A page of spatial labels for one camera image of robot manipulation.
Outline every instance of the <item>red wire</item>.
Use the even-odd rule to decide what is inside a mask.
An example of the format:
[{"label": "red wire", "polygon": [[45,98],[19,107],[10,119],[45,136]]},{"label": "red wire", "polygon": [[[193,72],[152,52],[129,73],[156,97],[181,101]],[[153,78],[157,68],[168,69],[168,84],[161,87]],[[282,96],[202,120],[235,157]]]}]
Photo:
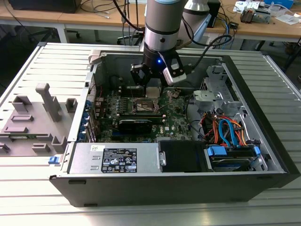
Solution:
[{"label": "red wire", "polygon": [[240,138],[240,136],[239,136],[239,133],[237,132],[237,131],[235,131],[235,134],[236,134],[236,136],[238,137],[238,139],[239,139],[239,145],[241,145],[241,146],[243,146],[243,142],[241,141],[241,138]]}]

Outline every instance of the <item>desk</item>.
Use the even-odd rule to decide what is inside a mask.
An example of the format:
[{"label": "desk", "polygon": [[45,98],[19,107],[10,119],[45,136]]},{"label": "desk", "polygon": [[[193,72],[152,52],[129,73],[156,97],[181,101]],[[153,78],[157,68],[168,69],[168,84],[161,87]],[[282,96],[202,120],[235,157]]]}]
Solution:
[{"label": "desk", "polygon": [[[107,0],[94,0],[95,5],[110,3]],[[301,24],[288,25],[275,18],[271,19],[270,24],[245,24],[241,23],[237,13],[232,14],[235,0],[222,0],[225,6],[226,15],[233,19],[236,23],[239,23],[239,28],[236,33],[238,39],[251,39],[251,40],[269,40],[269,41],[288,41],[297,42],[301,36]],[[122,22],[121,16],[116,9],[110,11],[110,19],[98,16],[95,13],[85,12],[82,9],[78,9],[75,14],[56,13],[56,12],[40,12],[40,11],[18,11],[13,10],[10,4],[7,5],[14,16],[24,26],[39,26],[39,27],[53,27],[58,30],[61,42],[68,42],[66,36],[66,29],[88,29],[88,30],[108,30],[108,31],[121,31]],[[92,10],[90,4],[84,5],[85,9]],[[101,7],[101,10],[112,8],[112,5]],[[300,10],[300,6],[294,6],[292,10]],[[138,5],[139,12],[139,25],[144,26],[145,5]],[[130,4],[130,20],[133,24],[136,24],[136,9],[134,4]],[[19,25],[19,23],[7,12],[3,5],[0,4],[0,24]],[[209,37],[209,41],[224,33],[224,28],[220,21],[216,22],[214,28],[207,28],[205,36]]]},{"label": "desk", "polygon": [[[235,35],[239,39],[251,40],[269,40],[269,41],[287,41],[297,42],[301,36],[301,24],[288,25],[275,18],[271,18],[269,24],[240,22],[240,13],[234,14],[233,8],[236,0],[222,0],[226,15],[231,21],[238,23],[238,30]],[[301,11],[301,6],[293,6],[291,10]],[[217,27],[221,27],[221,22],[217,21]]]}]

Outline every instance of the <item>warning label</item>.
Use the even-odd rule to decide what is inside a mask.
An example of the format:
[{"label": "warning label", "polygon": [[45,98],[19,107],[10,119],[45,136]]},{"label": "warning label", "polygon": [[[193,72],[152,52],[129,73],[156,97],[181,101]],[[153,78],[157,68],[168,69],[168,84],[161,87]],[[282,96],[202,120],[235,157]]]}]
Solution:
[{"label": "warning label", "polygon": [[105,148],[103,150],[103,173],[136,173],[136,148]]}]

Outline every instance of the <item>floor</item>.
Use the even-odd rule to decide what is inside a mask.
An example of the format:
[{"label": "floor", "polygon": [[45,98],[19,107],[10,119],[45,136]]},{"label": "floor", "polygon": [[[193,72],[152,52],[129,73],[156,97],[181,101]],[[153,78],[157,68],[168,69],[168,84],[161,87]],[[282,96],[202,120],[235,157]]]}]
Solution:
[{"label": "floor", "polygon": [[[28,30],[32,32],[40,31],[41,28],[28,27]],[[89,43],[89,44],[116,44],[117,38],[121,36],[121,32],[113,31],[101,31],[100,42],[95,41],[94,31],[92,30],[79,30],[81,38],[77,39],[75,34],[69,34],[71,43]],[[18,73],[19,69],[23,66],[28,56],[34,50],[36,43],[30,43],[27,37],[28,33],[22,27],[18,28],[17,36],[10,37],[8,34],[5,38],[0,40],[0,95],[4,92],[14,76]],[[37,36],[36,39],[40,40],[43,36]],[[49,38],[49,42],[59,42],[58,38]],[[238,49],[242,40],[235,39],[232,49]],[[249,41],[248,50],[251,50],[256,43]],[[288,55],[285,53],[285,46],[281,42],[275,42],[274,46],[269,46],[269,42],[266,42],[262,51],[267,52],[272,59],[282,67]],[[301,83],[297,78],[301,74],[300,56],[294,61],[294,63],[287,70],[286,75],[296,85],[298,89],[301,89]]]}]

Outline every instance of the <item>aluminum extrusion table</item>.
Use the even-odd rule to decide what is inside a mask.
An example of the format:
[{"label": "aluminum extrusion table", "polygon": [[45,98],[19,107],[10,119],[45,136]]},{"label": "aluminum extrusion table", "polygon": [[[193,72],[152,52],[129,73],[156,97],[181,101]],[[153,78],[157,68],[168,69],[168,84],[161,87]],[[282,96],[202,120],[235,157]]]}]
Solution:
[{"label": "aluminum extrusion table", "polygon": [[[48,43],[38,46],[0,98],[0,129],[10,117],[11,101],[26,94],[40,100],[38,82],[50,84],[61,101],[79,98],[89,72],[92,49],[138,50],[138,47]],[[180,53],[202,53],[182,49]],[[218,55],[220,50],[208,54]],[[223,51],[231,56],[247,85],[301,170],[301,94],[268,56],[260,52]],[[48,181],[58,168],[48,157],[0,157],[0,222],[17,225],[301,225],[301,178],[269,189],[249,202],[173,206],[76,208]]]}]

